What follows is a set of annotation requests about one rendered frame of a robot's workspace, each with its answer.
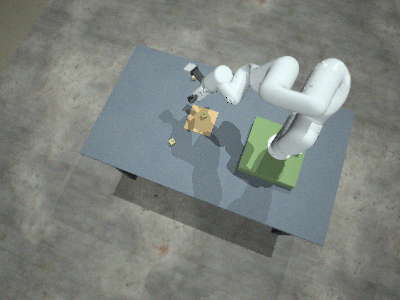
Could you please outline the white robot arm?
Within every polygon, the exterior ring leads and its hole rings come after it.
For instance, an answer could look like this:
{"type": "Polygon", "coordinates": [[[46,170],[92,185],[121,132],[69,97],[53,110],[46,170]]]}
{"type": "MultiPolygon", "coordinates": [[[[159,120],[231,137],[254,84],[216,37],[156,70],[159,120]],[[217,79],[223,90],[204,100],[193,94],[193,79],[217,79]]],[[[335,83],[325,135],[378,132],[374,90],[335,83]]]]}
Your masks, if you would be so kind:
{"type": "Polygon", "coordinates": [[[315,66],[302,93],[288,90],[293,87],[299,74],[299,64],[291,56],[277,58],[262,66],[247,64],[234,75],[224,65],[218,66],[205,77],[198,66],[192,63],[183,70],[202,83],[204,93],[219,90],[229,104],[238,105],[251,86],[257,93],[260,87],[259,95],[267,103],[293,111],[285,122],[286,126],[284,124],[277,133],[278,136],[273,135],[267,143],[269,154],[279,160],[301,155],[313,146],[325,121],[344,104],[351,85],[347,67],[335,58],[325,59],[315,66]]]}

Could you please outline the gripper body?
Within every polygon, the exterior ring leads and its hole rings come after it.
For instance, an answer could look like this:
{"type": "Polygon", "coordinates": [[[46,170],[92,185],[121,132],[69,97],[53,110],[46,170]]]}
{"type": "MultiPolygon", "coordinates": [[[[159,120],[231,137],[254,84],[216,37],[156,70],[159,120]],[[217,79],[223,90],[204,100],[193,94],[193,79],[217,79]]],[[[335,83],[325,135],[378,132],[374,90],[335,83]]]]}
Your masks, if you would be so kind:
{"type": "Polygon", "coordinates": [[[203,86],[202,83],[195,89],[195,91],[192,93],[192,95],[198,95],[197,101],[201,101],[204,99],[207,95],[212,94],[208,92],[203,92],[203,86]]]}

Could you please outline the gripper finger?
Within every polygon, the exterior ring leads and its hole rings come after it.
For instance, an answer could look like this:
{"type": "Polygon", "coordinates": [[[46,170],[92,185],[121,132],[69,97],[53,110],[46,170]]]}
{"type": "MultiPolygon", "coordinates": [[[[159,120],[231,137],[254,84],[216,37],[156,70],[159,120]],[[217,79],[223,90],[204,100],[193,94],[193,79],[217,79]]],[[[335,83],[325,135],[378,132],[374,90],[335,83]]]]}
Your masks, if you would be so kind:
{"type": "Polygon", "coordinates": [[[197,98],[198,98],[198,95],[192,95],[192,96],[189,96],[187,99],[190,103],[193,103],[197,100],[197,98]]]}

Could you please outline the beige flat mat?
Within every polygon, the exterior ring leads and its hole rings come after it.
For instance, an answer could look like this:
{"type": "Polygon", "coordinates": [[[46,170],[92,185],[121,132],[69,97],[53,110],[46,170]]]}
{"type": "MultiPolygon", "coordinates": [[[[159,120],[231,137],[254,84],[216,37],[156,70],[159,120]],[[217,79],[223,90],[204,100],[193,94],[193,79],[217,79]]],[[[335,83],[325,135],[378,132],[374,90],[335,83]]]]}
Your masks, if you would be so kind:
{"type": "Polygon", "coordinates": [[[218,113],[219,112],[193,105],[184,129],[210,136],[218,113]],[[201,117],[201,113],[203,112],[207,114],[207,118],[205,119],[201,117]]]}

